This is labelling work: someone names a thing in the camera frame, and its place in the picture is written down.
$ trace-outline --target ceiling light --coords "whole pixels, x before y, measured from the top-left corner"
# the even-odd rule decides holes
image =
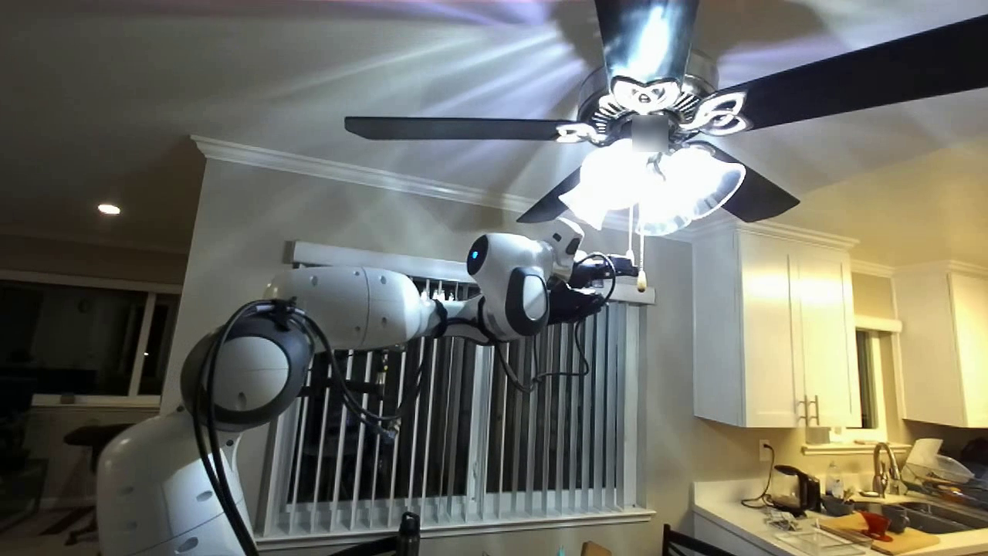
[[[602,228],[604,213],[636,208],[653,178],[647,148],[639,140],[619,140],[585,159],[581,185],[560,202],[586,227]]]
[[[95,209],[98,209],[101,216],[121,216],[121,213],[123,213],[121,204],[95,204]]]
[[[610,209],[639,208],[639,234],[672,234],[720,209],[742,181],[743,168],[705,146],[661,151],[619,140],[585,159],[581,185],[560,202],[592,228],[602,228]]]
[[[743,168],[705,146],[665,156],[654,188],[639,204],[639,234],[672,234],[720,209],[743,181]]]

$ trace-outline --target kitchen counter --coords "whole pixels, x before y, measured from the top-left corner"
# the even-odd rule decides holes
[[[822,516],[801,520],[796,531],[783,531],[770,523],[765,509],[742,507],[743,497],[758,497],[762,491],[762,479],[728,479],[728,482],[696,482],[696,520],[720,526],[723,531],[742,538],[748,550],[743,556],[801,556],[816,546],[819,552],[878,552],[862,545],[848,545],[836,536],[816,527],[813,523]],[[964,556],[964,552],[988,552],[988,527],[937,536],[937,546],[912,550],[912,552],[937,552],[937,556]]]

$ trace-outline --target countertop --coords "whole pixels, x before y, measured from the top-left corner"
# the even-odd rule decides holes
[[[816,540],[824,540],[830,546],[835,536],[824,536],[813,527],[816,516],[801,523],[801,531],[783,531],[770,523],[765,509],[750,509],[742,501],[758,497],[762,491],[765,479],[725,479],[725,482],[696,482],[691,501],[696,514],[742,536],[743,540],[762,546],[765,552],[805,552],[801,550],[801,531],[802,536],[822,536]],[[964,552],[988,552],[988,527],[980,531],[958,531],[958,536],[937,536],[937,546],[912,550],[918,556],[937,552],[937,556],[964,556]]]

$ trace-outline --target white ceiling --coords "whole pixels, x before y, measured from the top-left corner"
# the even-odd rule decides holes
[[[982,0],[705,0],[720,84],[984,15]],[[0,6],[0,231],[184,251],[189,136],[461,192],[540,198],[585,148],[365,143],[342,115],[569,119],[599,66],[592,0],[35,0]],[[786,224],[878,263],[988,263],[984,89],[725,143],[802,198]],[[123,219],[89,208],[115,198]]]

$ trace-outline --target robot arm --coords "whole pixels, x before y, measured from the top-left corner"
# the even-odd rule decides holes
[[[318,352],[388,349],[413,336],[503,342],[604,307],[586,283],[614,267],[577,263],[581,234],[482,234],[466,253],[469,300],[427,300],[386,269],[292,269],[291,300],[246,304],[184,359],[184,408],[121,432],[98,465],[101,552],[252,552],[231,457],[318,370]]]

